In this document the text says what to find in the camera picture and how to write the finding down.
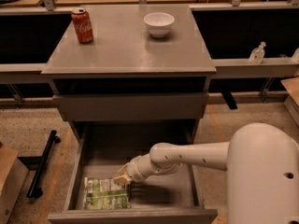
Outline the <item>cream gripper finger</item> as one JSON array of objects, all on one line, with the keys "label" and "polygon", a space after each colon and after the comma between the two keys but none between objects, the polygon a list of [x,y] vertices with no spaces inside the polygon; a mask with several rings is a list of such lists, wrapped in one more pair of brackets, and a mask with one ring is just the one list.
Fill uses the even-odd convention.
[{"label": "cream gripper finger", "polygon": [[132,179],[127,174],[117,175],[113,180],[119,184],[129,185]]},{"label": "cream gripper finger", "polygon": [[130,174],[130,166],[131,164],[129,162],[125,163],[122,168],[118,171],[119,175],[129,175]]}]

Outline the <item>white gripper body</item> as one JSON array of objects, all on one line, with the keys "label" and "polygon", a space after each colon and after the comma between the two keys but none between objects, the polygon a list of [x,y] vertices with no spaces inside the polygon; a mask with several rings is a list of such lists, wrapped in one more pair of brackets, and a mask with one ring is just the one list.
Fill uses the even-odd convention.
[{"label": "white gripper body", "polygon": [[132,159],[128,162],[126,174],[132,181],[141,182],[142,180],[146,179],[141,172],[142,164],[143,161],[140,159]]}]

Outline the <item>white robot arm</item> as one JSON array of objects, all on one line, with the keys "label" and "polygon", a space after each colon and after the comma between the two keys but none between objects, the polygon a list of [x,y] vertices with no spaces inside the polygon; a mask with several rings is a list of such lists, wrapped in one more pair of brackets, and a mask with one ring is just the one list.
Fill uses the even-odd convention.
[{"label": "white robot arm", "polygon": [[298,143],[280,129],[251,123],[229,142],[154,145],[117,172],[128,185],[190,164],[227,174],[227,224],[299,224]]}]

